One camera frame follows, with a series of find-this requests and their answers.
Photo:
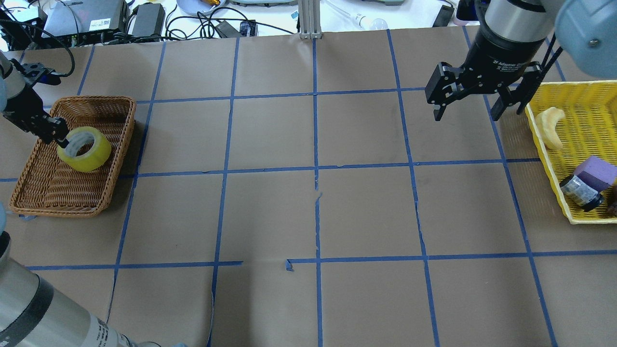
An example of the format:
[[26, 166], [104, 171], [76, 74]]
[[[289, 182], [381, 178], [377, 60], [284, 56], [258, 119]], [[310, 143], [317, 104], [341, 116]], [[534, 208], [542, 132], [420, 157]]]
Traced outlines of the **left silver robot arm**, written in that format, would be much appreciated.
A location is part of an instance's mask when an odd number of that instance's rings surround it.
[[[52, 69], [26, 76], [17, 61], [1, 57], [1, 112], [24, 132], [46, 144], [55, 142], [60, 154], [81, 168], [100, 167], [111, 153], [110, 143], [94, 128], [68, 129], [63, 118], [43, 108], [35, 85]], [[3, 347], [136, 347], [125, 334], [55, 289], [44, 278], [11, 258], [11, 236], [1, 229], [1, 345]]]

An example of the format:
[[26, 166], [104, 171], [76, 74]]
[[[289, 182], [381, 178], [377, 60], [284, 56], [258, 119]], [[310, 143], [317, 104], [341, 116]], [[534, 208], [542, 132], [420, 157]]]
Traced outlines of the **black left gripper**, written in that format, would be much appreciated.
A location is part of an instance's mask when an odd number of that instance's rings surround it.
[[37, 136], [45, 144], [55, 142], [61, 148], [70, 145], [66, 138], [68, 125], [65, 119], [52, 117], [46, 112], [42, 99], [30, 86], [9, 98], [2, 114], [22, 131]]

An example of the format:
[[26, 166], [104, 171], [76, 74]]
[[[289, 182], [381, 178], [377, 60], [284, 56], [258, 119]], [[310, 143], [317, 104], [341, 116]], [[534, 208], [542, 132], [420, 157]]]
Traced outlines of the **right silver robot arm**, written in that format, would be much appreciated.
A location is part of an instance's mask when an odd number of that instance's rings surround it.
[[614, 0], [472, 0], [480, 29], [465, 61], [439, 62], [426, 101], [440, 121], [454, 101], [498, 94], [491, 117], [518, 105], [520, 114], [551, 66], [567, 52], [584, 73], [616, 78], [617, 3]]

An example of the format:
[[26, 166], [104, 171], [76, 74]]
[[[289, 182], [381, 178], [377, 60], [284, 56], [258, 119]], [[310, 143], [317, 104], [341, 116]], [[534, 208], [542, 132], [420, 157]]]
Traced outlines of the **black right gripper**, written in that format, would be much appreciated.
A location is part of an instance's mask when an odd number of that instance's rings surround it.
[[425, 96], [434, 120], [441, 121], [448, 105], [472, 94], [498, 94], [492, 121], [515, 104], [516, 112], [522, 112], [545, 76], [544, 66], [533, 61], [543, 42], [510, 41], [491, 29], [478, 30], [461, 66], [439, 62], [429, 78]]

